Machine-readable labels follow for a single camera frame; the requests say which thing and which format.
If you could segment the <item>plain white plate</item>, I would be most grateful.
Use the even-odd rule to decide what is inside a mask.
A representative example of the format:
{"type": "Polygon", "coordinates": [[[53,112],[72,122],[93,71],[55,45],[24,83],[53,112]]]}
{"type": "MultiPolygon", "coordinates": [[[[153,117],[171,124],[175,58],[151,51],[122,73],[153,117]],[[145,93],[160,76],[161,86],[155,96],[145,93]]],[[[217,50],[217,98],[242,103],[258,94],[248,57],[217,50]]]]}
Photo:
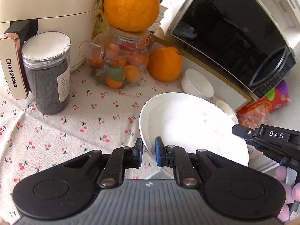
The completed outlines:
{"type": "Polygon", "coordinates": [[[246,141],[232,133],[234,121],[207,100],[180,92],[149,99],[139,115],[139,132],[152,158],[155,138],[165,145],[182,147],[189,153],[206,149],[238,164],[248,166],[246,141]]]}

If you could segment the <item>white straight-sided bowl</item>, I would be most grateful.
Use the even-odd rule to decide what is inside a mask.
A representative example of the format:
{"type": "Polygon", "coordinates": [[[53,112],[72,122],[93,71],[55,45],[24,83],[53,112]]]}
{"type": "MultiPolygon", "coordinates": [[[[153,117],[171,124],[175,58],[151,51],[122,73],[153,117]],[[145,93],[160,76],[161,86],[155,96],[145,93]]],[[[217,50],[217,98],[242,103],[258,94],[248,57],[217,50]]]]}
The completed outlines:
{"type": "Polygon", "coordinates": [[[181,87],[185,94],[194,95],[207,101],[214,96],[214,89],[211,83],[205,76],[194,69],[186,69],[181,79],[181,87]]]}

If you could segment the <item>red snack package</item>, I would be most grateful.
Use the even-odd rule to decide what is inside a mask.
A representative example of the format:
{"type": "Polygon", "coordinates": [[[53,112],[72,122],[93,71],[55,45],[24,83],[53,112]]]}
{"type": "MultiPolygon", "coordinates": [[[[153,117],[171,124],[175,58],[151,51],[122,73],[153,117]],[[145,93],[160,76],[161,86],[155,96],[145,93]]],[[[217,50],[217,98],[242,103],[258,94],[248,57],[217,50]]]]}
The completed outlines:
{"type": "Polygon", "coordinates": [[[257,100],[241,108],[238,113],[244,114],[255,110],[257,107],[264,107],[269,113],[287,105],[290,102],[289,89],[287,85],[275,87],[263,99],[257,100]]]}

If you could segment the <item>cherry print tablecloth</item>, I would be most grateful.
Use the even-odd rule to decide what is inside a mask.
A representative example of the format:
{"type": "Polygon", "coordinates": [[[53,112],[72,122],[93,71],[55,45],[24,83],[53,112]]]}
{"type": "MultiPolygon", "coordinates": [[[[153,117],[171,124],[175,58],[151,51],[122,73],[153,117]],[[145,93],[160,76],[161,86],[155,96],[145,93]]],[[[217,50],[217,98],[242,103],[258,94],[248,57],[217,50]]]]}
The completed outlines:
{"type": "Polygon", "coordinates": [[[94,149],[109,153],[134,145],[144,103],[181,90],[179,79],[164,83],[146,72],[130,89],[105,89],[81,66],[70,76],[66,109],[48,115],[37,110],[32,96],[14,99],[2,77],[1,221],[12,224],[19,218],[12,192],[22,179],[94,149]]]}

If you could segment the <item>cream bowl far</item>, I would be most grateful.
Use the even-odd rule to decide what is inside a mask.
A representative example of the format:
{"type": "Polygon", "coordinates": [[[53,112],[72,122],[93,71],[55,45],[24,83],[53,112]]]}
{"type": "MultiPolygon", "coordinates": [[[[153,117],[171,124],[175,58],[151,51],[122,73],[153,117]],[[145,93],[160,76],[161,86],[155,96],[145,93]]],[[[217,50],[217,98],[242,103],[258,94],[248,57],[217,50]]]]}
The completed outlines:
{"type": "Polygon", "coordinates": [[[236,111],[232,109],[226,102],[223,100],[216,100],[215,105],[225,112],[236,124],[239,124],[236,111]]]}

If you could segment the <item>white wooden-edged stand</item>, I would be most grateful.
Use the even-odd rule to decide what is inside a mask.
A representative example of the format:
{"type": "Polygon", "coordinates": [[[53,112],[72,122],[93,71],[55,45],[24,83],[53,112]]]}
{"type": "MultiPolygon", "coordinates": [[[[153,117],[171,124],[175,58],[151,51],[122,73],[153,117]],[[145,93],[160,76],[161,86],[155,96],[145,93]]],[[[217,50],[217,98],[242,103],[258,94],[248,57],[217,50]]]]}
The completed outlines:
{"type": "Polygon", "coordinates": [[[174,40],[170,40],[161,34],[154,34],[154,43],[151,50],[160,47],[175,47],[183,57],[183,69],[181,76],[187,69],[194,69],[200,72],[211,83],[214,89],[214,96],[225,101],[231,108],[239,111],[252,102],[251,96],[242,87],[235,84],[235,81],[227,72],[220,68],[213,61],[210,61],[197,51],[186,52],[174,40]]]}

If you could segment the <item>large orange on table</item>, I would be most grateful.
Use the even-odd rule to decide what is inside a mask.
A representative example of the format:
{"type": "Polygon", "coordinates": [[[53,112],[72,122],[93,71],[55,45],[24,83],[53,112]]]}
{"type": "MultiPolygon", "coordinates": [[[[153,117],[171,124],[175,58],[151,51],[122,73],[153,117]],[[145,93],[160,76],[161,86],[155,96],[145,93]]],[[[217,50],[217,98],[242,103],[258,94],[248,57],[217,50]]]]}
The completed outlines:
{"type": "Polygon", "coordinates": [[[183,58],[175,47],[155,49],[149,56],[148,71],[152,77],[162,82],[176,80],[183,67],[183,58]]]}

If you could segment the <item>glass teapot with fruit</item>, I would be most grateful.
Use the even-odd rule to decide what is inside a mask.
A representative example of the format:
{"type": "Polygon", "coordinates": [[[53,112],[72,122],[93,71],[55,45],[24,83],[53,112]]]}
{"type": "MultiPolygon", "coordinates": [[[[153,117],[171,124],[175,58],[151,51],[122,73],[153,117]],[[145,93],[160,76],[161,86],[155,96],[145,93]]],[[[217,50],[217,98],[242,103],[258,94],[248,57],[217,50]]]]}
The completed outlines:
{"type": "Polygon", "coordinates": [[[130,88],[147,68],[149,52],[145,40],[149,36],[148,29],[128,32],[109,25],[91,42],[82,42],[79,55],[86,58],[88,73],[98,85],[130,88]]]}

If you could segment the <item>black microwave oven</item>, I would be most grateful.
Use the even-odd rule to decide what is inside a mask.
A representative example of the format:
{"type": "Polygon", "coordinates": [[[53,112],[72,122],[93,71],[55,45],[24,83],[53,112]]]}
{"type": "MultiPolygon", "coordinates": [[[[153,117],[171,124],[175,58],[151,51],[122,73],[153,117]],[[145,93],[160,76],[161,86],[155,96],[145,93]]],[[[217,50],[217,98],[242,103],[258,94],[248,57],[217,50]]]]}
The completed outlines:
{"type": "Polygon", "coordinates": [[[296,56],[257,0],[186,0],[170,34],[217,63],[255,99],[296,65],[296,56]]]}

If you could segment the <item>clear jar dark contents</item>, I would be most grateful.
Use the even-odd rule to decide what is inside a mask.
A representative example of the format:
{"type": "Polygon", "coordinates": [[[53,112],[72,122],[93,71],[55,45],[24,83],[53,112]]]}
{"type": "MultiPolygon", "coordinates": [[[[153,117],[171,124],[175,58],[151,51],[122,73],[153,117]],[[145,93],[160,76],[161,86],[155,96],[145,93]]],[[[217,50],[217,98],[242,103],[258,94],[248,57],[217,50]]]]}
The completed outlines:
{"type": "Polygon", "coordinates": [[[21,54],[37,109],[48,115],[63,111],[70,94],[69,36],[57,31],[37,34],[24,43],[21,54]]]}

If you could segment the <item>large orange on teapot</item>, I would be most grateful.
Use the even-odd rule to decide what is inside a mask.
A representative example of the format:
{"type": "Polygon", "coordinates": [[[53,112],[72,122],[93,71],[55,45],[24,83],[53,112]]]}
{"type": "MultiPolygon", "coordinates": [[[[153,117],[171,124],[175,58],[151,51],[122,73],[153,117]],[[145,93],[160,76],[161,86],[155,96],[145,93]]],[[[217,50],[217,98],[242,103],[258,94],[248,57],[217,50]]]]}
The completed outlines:
{"type": "Polygon", "coordinates": [[[140,32],[156,22],[162,0],[104,0],[108,23],[126,32],[140,32]]]}

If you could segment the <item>cream Changhong air fryer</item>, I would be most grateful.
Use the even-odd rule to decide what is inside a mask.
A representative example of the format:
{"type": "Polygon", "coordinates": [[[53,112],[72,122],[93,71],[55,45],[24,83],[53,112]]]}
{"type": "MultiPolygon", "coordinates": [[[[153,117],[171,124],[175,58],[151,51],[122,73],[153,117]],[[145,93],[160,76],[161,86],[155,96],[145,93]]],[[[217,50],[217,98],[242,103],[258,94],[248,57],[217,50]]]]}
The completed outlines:
{"type": "Polygon", "coordinates": [[[1,67],[11,95],[26,99],[29,88],[22,76],[22,43],[49,31],[71,39],[70,72],[84,59],[79,46],[90,40],[99,0],[1,0],[1,67]]]}

